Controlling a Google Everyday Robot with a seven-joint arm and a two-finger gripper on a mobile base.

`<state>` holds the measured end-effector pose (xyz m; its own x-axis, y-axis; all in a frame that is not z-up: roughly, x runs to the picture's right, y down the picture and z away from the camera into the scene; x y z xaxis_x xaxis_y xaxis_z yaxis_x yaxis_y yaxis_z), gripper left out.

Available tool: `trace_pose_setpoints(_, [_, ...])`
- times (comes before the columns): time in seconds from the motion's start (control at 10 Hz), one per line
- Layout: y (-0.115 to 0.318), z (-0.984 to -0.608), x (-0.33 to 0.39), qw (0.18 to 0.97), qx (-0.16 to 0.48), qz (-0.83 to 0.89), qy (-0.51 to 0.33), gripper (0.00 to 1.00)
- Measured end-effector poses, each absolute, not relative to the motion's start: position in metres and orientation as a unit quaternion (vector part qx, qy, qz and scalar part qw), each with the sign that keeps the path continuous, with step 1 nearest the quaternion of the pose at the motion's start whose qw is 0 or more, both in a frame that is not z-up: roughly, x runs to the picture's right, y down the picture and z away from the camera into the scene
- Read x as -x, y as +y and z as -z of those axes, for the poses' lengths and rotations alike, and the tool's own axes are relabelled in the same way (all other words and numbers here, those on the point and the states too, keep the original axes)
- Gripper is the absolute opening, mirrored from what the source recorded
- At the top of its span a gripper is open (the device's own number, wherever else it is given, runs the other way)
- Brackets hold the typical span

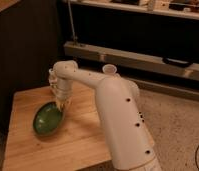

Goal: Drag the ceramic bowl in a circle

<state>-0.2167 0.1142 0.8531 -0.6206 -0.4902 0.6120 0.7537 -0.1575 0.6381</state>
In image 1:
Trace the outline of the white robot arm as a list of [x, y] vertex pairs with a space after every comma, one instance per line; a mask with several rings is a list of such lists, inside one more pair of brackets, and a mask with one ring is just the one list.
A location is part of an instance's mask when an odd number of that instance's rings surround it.
[[71, 96], [73, 81], [95, 90], [95, 104], [114, 168], [162, 171], [138, 110], [138, 86], [121, 76], [79, 69], [73, 60], [59, 61], [49, 70], [49, 83], [60, 110]]

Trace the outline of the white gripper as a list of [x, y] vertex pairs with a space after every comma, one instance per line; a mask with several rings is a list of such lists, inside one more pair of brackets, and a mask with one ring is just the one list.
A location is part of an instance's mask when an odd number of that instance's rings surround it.
[[48, 81], [53, 94], [58, 99], [56, 101], [57, 108], [61, 112], [67, 110], [71, 104], [71, 101], [67, 99], [71, 96], [72, 81], [59, 78], [53, 69], [49, 70]]

